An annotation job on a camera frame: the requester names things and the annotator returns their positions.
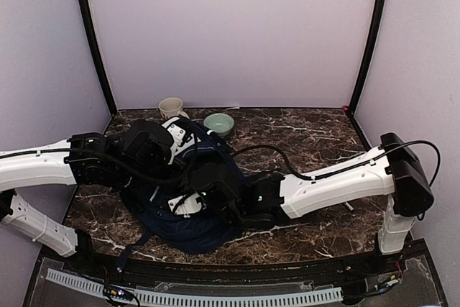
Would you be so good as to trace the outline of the navy blue student backpack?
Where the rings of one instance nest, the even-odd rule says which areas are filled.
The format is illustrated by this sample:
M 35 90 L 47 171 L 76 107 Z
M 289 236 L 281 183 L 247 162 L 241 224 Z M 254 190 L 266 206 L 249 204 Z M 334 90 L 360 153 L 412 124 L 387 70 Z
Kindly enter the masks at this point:
M 159 237 L 171 247 L 179 249 L 188 255 L 198 255 L 214 251 L 224 243 L 241 234 L 241 229 L 224 221 L 214 210 L 214 201 L 205 202 L 206 209 L 189 218 L 175 216 L 170 211 L 167 202 L 178 196 L 189 196 L 196 193 L 187 187 L 186 182 L 199 168 L 213 164 L 218 168 L 226 168 L 231 176 L 244 185 L 249 182 L 238 168 L 230 155 L 230 146 L 213 130 L 199 123 L 187 120 L 182 123 L 194 136 L 194 144 L 178 152 L 175 158 L 185 163 L 193 162 L 188 177 L 182 183 L 173 184 L 144 184 L 139 187 L 131 186 L 121 191 L 120 197 L 126 208 L 147 227 L 146 232 L 134 243 L 126 246 L 116 261 L 116 269 L 121 272 L 127 259 L 136 247 L 145 245 L 153 236 Z M 213 194 L 202 191 L 200 197 L 212 198 Z

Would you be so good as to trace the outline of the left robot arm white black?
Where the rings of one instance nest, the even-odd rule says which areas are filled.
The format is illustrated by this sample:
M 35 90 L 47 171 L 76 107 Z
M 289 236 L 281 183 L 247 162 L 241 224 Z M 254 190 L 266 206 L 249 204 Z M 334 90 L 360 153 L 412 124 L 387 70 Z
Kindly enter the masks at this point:
M 1 224 L 11 226 L 61 257 L 92 250 L 91 236 L 62 225 L 27 203 L 18 189 L 40 185 L 132 186 L 182 183 L 200 140 L 194 122 L 137 121 L 121 134 L 77 134 L 51 145 L 1 154 Z

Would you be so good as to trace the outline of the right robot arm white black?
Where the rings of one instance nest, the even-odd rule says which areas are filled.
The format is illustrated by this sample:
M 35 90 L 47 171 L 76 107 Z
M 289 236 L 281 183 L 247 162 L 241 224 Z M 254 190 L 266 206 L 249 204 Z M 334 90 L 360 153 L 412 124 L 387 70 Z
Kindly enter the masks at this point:
M 386 196 L 387 208 L 377 233 L 382 255 L 404 247 L 416 218 L 433 205 L 432 181 L 411 150 L 395 133 L 380 137 L 369 151 L 328 168 L 295 171 L 249 183 L 224 164 L 207 163 L 192 174 L 188 195 L 167 202 L 174 215 L 190 216 L 210 209 L 242 229 L 271 229 L 280 219 L 299 219 L 329 206 L 369 196 Z

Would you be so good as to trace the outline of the blue capped thin pen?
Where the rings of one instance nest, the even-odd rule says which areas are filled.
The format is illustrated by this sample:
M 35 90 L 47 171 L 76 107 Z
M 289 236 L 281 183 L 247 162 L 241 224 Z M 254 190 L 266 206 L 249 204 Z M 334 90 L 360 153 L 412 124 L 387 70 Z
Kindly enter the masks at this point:
M 354 212 L 354 208 L 349 203 L 344 203 L 350 212 Z

